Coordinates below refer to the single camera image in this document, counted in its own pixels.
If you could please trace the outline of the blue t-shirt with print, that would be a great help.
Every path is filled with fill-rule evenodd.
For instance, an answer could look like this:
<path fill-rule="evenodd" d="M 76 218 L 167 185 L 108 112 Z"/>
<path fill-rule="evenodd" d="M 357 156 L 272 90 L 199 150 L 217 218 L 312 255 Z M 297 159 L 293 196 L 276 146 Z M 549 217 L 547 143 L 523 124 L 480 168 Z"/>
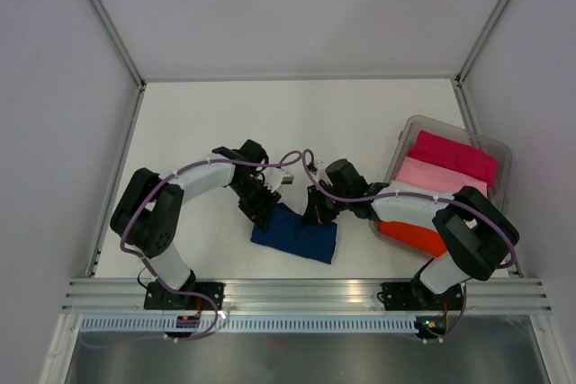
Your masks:
<path fill-rule="evenodd" d="M 337 246 L 338 225 L 308 225 L 302 215 L 283 203 L 274 207 L 267 230 L 253 226 L 250 241 L 259 246 L 331 264 Z"/>

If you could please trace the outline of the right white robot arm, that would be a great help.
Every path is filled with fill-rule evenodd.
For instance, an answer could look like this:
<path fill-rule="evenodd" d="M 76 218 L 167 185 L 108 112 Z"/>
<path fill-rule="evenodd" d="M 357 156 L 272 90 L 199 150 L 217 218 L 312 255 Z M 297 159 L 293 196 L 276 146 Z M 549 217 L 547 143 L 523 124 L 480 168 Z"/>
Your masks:
<path fill-rule="evenodd" d="M 311 182 L 306 222 L 323 225 L 349 211 L 358 219 L 400 222 L 439 235 L 445 251 L 409 283 L 413 301 L 422 308 L 434 306 L 453 287 L 487 281 L 516 263 L 517 229 L 472 186 L 446 194 L 395 182 L 368 183 L 348 160 L 320 168 L 311 152 L 305 152 L 302 164 Z"/>

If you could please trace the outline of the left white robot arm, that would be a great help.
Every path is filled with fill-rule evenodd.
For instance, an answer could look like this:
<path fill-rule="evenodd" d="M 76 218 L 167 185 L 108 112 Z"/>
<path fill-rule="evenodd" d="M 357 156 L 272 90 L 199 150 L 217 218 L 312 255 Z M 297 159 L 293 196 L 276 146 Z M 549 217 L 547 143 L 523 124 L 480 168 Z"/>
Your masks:
<path fill-rule="evenodd" d="M 203 160 L 165 176 L 137 170 L 125 188 L 110 221 L 121 238 L 121 250 L 137 256 L 157 279 L 166 299 L 188 308 L 196 298 L 196 277 L 174 241 L 184 204 L 204 193 L 229 187 L 238 207 L 255 227 L 267 230 L 279 188 L 293 175 L 269 162 L 260 144 L 247 140 L 239 149 L 217 147 Z"/>

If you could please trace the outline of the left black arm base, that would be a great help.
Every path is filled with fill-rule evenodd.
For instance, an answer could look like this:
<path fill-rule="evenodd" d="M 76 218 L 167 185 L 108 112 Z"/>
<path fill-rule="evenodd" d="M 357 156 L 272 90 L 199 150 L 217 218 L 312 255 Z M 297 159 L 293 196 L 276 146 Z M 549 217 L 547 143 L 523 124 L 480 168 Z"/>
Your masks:
<path fill-rule="evenodd" d="M 145 310 L 211 310 L 210 299 L 218 310 L 224 300 L 225 284 L 222 282 L 201 281 L 195 283 L 193 292 L 197 296 L 174 294 L 163 288 L 157 281 L 147 285 L 143 308 Z"/>

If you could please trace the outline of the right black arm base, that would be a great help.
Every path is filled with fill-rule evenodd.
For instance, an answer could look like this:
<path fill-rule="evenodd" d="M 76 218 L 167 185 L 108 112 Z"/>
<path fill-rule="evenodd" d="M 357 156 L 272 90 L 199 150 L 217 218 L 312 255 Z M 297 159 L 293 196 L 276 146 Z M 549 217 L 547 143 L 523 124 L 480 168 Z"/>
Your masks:
<path fill-rule="evenodd" d="M 411 281 L 383 282 L 377 298 L 386 311 L 456 311 L 464 303 L 463 290 L 459 285 L 442 294 L 435 294 L 423 284 Z"/>

